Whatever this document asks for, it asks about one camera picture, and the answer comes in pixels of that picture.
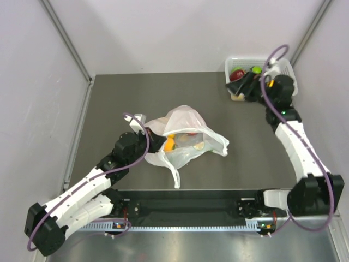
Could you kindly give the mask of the white printed plastic bag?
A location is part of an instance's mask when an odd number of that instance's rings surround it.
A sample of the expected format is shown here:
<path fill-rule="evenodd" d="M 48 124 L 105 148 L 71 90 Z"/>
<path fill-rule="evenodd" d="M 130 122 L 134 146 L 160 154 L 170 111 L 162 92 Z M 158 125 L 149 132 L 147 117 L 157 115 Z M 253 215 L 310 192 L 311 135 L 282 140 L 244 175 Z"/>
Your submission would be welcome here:
<path fill-rule="evenodd" d="M 180 188 L 179 169 L 191 160 L 206 152 L 213 152 L 223 157 L 228 155 L 229 140 L 209 128 L 202 116 L 190 106 L 178 106 L 166 116 L 147 122 L 146 127 L 157 135 L 165 137 L 175 135 L 174 150 L 165 152 L 164 144 L 159 152 L 149 153 L 145 157 L 149 164 L 170 170 L 175 189 Z M 190 136 L 187 133 L 197 133 L 197 135 Z"/>

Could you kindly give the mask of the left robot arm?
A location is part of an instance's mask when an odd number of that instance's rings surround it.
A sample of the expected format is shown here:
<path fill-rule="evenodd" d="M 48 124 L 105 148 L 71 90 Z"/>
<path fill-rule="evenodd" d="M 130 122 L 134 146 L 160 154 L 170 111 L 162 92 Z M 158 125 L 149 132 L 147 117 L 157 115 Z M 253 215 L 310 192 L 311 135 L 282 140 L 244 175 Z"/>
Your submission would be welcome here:
<path fill-rule="evenodd" d="M 49 256 L 88 223 L 105 216 L 125 215 L 125 201 L 112 186 L 146 154 L 157 153 L 166 140 L 150 128 L 123 133 L 111 153 L 81 181 L 57 198 L 28 209 L 24 229 L 29 238 L 27 249 Z"/>

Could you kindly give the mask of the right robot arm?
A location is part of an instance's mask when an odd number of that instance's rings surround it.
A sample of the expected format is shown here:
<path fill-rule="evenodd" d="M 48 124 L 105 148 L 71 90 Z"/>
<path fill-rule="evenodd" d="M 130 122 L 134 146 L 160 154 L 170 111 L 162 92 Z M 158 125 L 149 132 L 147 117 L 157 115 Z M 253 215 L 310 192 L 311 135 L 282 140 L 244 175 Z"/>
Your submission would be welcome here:
<path fill-rule="evenodd" d="M 285 148 L 296 175 L 296 185 L 291 190 L 259 190 L 255 196 L 255 211 L 267 216 L 274 209 L 280 209 L 295 217 L 336 211 L 344 180 L 341 175 L 331 174 L 306 136 L 302 119 L 292 105 L 295 80 L 285 74 L 268 75 L 265 85 L 262 92 L 257 69 L 247 71 L 237 67 L 227 75 L 226 88 L 232 100 L 266 105 L 263 96 L 267 95 L 275 109 L 266 107 L 266 121 Z"/>

